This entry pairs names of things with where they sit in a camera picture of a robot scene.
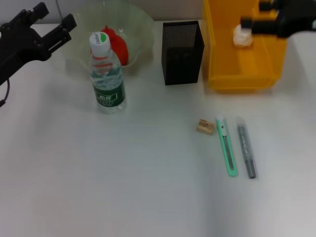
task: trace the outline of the yellow storage box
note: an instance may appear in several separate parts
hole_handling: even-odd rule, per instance
[[[234,29],[242,16],[275,19],[275,12],[259,14],[258,0],[204,0],[202,35],[203,76],[220,92],[265,89],[281,77],[286,40],[254,36],[251,47],[233,43]]]

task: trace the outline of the green bottle label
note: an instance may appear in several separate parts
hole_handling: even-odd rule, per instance
[[[100,105],[105,107],[114,107],[120,105],[125,99],[124,82],[113,90],[100,90],[96,87],[94,93]]]

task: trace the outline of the plastic bottle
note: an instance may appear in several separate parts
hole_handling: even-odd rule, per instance
[[[90,38],[90,78],[100,109],[112,114],[126,107],[122,66],[111,50],[110,38],[104,32],[94,32]]]

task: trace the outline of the clear glass bowl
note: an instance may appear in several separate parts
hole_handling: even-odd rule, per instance
[[[128,64],[131,66],[137,56],[154,45],[153,19],[139,7],[122,0],[90,2],[72,13],[77,27],[70,35],[72,40],[63,46],[67,59],[78,60],[88,69],[89,37],[106,25],[121,36],[128,50]]]

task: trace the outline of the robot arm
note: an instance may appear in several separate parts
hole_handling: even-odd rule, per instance
[[[315,0],[261,1],[259,10],[277,10],[278,16],[272,21],[242,17],[241,27],[251,29],[254,35],[276,35],[279,38],[288,38],[297,32],[316,31]]]
[[[55,50],[71,40],[69,32],[77,26],[71,14],[54,30],[40,37],[30,26],[49,12],[43,2],[33,10],[22,10],[10,22],[0,26],[0,85],[24,64],[46,61]]]

